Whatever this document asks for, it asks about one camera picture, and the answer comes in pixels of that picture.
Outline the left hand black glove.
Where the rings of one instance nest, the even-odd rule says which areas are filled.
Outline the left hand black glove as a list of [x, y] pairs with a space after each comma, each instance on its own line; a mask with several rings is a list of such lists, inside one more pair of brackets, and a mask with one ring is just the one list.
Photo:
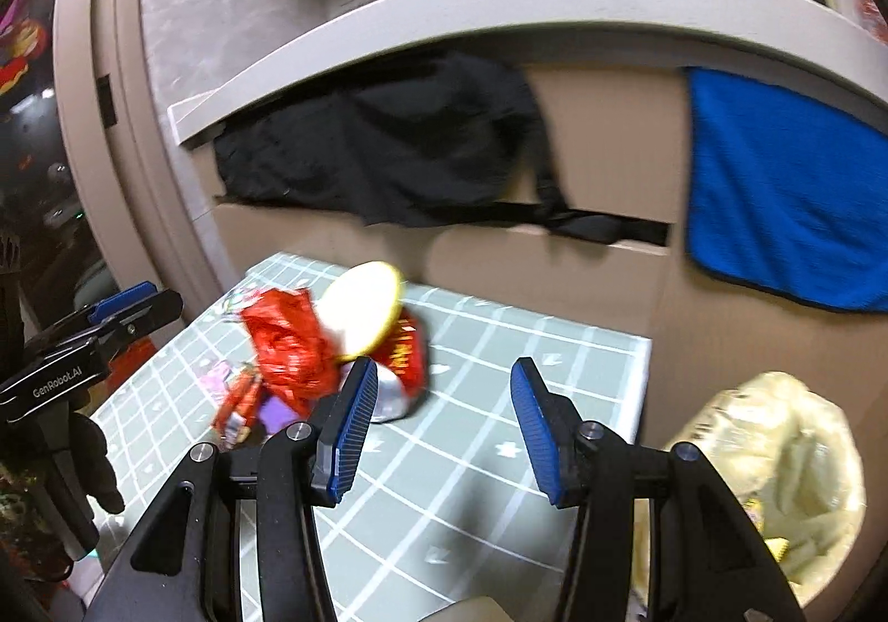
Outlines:
[[69, 447], [84, 494], [93, 497], [108, 514], [122, 514], [125, 501], [107, 457], [107, 439], [102, 429], [84, 414], [72, 413], [69, 416]]

